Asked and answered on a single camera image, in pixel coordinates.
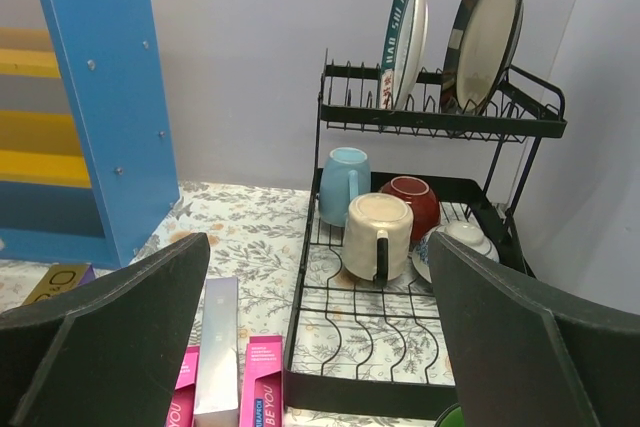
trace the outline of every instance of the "light blue mug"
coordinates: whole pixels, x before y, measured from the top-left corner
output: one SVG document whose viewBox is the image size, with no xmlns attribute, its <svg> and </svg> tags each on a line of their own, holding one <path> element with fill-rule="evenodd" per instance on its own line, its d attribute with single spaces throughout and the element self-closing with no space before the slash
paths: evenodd
<svg viewBox="0 0 640 427">
<path fill-rule="evenodd" d="M 320 218 L 327 224 L 344 227 L 351 201 L 369 192 L 371 167 L 367 154 L 352 147 L 333 149 L 320 180 Z"/>
</svg>

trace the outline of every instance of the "black dish rack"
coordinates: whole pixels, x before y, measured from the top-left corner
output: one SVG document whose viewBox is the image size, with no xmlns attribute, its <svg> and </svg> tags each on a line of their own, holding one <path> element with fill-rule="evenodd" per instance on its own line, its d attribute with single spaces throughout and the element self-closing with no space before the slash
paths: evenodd
<svg viewBox="0 0 640 427">
<path fill-rule="evenodd" d="M 542 105 L 515 87 L 512 72 L 553 94 L 554 102 Z M 557 87 L 511 67 L 481 115 L 440 113 L 433 94 L 442 75 L 423 70 L 403 109 L 381 110 L 376 108 L 379 78 L 379 66 L 335 65 L 325 58 L 314 176 L 285 346 L 284 399 L 288 406 L 302 409 L 433 420 L 457 399 L 436 299 L 411 267 L 383 289 L 342 268 L 342 229 L 322 223 L 317 215 L 321 124 L 386 135 L 496 142 L 482 188 L 469 179 L 406 175 L 433 188 L 443 221 L 476 223 L 496 245 L 502 264 L 534 276 L 522 254 L 513 212 L 542 138 L 564 133 L 565 100 Z M 501 215 L 486 193 L 502 146 L 527 138 L 533 141 L 524 169 Z M 398 175 L 405 173 L 373 172 L 372 191 Z"/>
</svg>

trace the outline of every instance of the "red bowl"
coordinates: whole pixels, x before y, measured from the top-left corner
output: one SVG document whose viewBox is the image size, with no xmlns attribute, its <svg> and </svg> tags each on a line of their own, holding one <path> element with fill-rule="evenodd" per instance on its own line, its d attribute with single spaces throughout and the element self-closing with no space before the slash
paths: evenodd
<svg viewBox="0 0 640 427">
<path fill-rule="evenodd" d="M 424 180 L 402 175 L 384 184 L 380 192 L 398 197 L 411 207 L 412 242 L 418 242 L 429 230 L 440 225 L 440 203 Z"/>
</svg>

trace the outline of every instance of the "plate with dark rim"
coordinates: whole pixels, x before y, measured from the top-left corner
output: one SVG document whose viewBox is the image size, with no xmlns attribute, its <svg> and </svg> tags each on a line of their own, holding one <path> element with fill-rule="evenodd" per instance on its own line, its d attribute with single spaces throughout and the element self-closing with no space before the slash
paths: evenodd
<svg viewBox="0 0 640 427">
<path fill-rule="evenodd" d="M 511 65 L 522 15 L 522 0 L 460 2 L 444 61 L 442 112 L 484 112 Z"/>
<path fill-rule="evenodd" d="M 380 68 L 381 109 L 404 108 L 420 72 L 427 25 L 426 0 L 393 0 Z"/>
</svg>

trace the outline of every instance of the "table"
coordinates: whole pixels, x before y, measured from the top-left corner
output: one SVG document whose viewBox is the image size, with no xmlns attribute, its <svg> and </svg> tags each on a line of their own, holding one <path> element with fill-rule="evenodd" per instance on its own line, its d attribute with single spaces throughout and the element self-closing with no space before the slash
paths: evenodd
<svg viewBox="0 0 640 427">
<path fill-rule="evenodd" d="M 210 277 L 239 279 L 238 348 L 241 374 L 251 335 L 286 335 L 302 253 L 309 192 L 181 182 L 182 197 L 135 260 L 191 232 L 211 246 Z M 19 306 L 47 264 L 0 260 L 0 312 Z M 108 271 L 98 271 L 106 275 Z M 202 298 L 190 344 L 200 343 Z M 287 408 L 286 426 L 432 426 L 433 422 L 341 415 Z"/>
</svg>

